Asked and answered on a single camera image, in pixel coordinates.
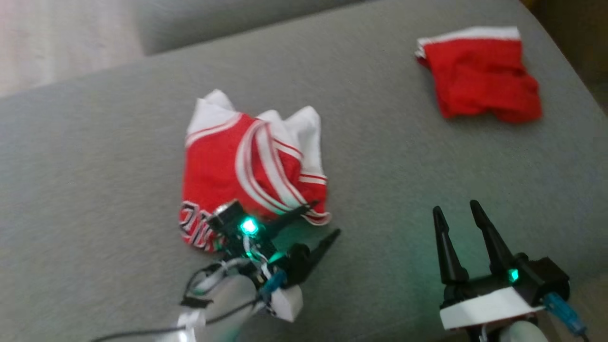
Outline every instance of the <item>black cable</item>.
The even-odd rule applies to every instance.
[[[196,279],[196,277],[201,274],[202,272],[205,272],[207,270],[209,266],[201,268],[200,270],[194,272],[192,274],[192,276],[190,276],[190,279],[188,280],[188,282],[186,283],[186,288],[184,289],[184,294],[182,295],[183,298],[186,298],[188,296],[188,291],[190,291],[190,287],[192,286],[192,283],[194,282],[194,279]]]
[[[239,312],[240,310],[245,309],[246,307],[248,307],[250,305],[255,305],[258,301],[260,301],[260,297],[256,297],[254,300],[249,301],[235,309],[232,309],[232,310],[228,311],[227,313],[223,313],[220,316],[217,316],[215,318],[208,320],[206,322],[206,325],[210,325],[210,324],[222,321],[222,320],[234,315],[235,313]],[[93,340],[91,340],[91,342],[103,342],[103,341],[109,341],[109,340],[113,340],[115,338],[123,338],[123,337],[160,335],[163,333],[177,332],[177,331],[185,330],[185,329],[186,329],[185,326],[179,326],[179,327],[165,328],[165,329],[134,330],[134,331],[118,332],[118,333],[113,333],[110,335],[105,335],[102,337],[94,338]]]
[[[185,330],[185,329],[186,329],[186,326],[180,326],[180,327],[165,328],[165,329],[133,330],[133,331],[117,332],[117,333],[112,333],[110,335],[105,335],[102,337],[94,338],[93,340],[91,340],[91,342],[109,341],[109,340],[114,340],[116,338],[123,338],[123,337],[160,335],[163,333],[177,332],[177,331]]]
[[[205,323],[205,325],[210,325],[210,324],[213,324],[213,323],[217,323],[217,322],[219,322],[219,321],[221,321],[223,319],[226,319],[226,318],[234,315],[235,313],[239,312],[242,309],[245,309],[246,307],[248,307],[250,305],[255,305],[259,301],[260,301],[260,297],[258,296],[254,300],[249,301],[249,302],[247,302],[247,303],[245,303],[245,304],[243,304],[243,305],[241,305],[241,306],[239,306],[239,307],[237,307],[237,308],[235,308],[233,310],[230,310],[227,313],[224,313],[224,314],[222,314],[220,316],[217,316],[217,317],[214,317],[212,319],[207,320],[207,322]]]

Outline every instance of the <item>robotic arm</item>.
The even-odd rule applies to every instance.
[[[306,281],[340,230],[334,230],[312,251],[296,243],[283,255],[272,239],[311,206],[266,224],[245,213],[236,200],[220,206],[207,223],[224,236],[226,255],[190,278],[173,327],[118,333],[93,342],[141,335],[159,335],[160,342],[233,341],[243,324],[260,310],[293,322],[303,307],[299,284]]]
[[[565,303],[570,278],[548,257],[530,260],[511,254],[478,201],[471,201],[475,224],[482,231],[490,259],[490,274],[469,279],[448,235],[441,208],[433,209],[441,282],[440,316],[446,330],[464,329],[471,341],[546,342],[536,327],[535,313],[547,309],[586,340],[585,326]],[[488,332],[488,325],[500,326]]]

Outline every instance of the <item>gray couch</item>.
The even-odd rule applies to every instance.
[[[416,38],[473,25],[520,29],[541,120],[440,116]],[[608,269],[608,119],[541,25],[515,0],[382,0],[0,101],[0,341],[174,319],[189,275],[213,259],[182,243],[177,215],[185,129],[215,88],[250,113],[315,107],[343,230],[298,320],[259,315],[243,341],[442,337],[438,204],[472,276],[488,271],[472,198],[514,252],[550,256],[573,288]],[[277,244],[328,230],[294,226]]]
[[[146,54],[157,54],[362,0],[134,0]]]

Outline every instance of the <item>green led light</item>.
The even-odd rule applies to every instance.
[[[508,270],[507,273],[509,273],[509,282],[511,284],[513,284],[519,279],[519,271],[517,270],[517,268],[512,268]]]
[[[241,224],[241,230],[247,235],[255,235],[258,232],[258,225],[252,218],[248,218]]]

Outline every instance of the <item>blue connector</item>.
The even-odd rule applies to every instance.
[[[260,296],[266,303],[270,301],[271,294],[275,292],[287,280],[287,273],[283,270],[278,270],[260,289]]]
[[[564,322],[568,330],[572,333],[572,335],[578,337],[581,336],[584,339],[585,331],[587,327],[582,321],[578,318],[578,315],[572,308],[563,300],[560,295],[555,292],[551,292],[546,295],[543,299],[543,304],[547,308],[547,310],[557,316],[560,321]]]

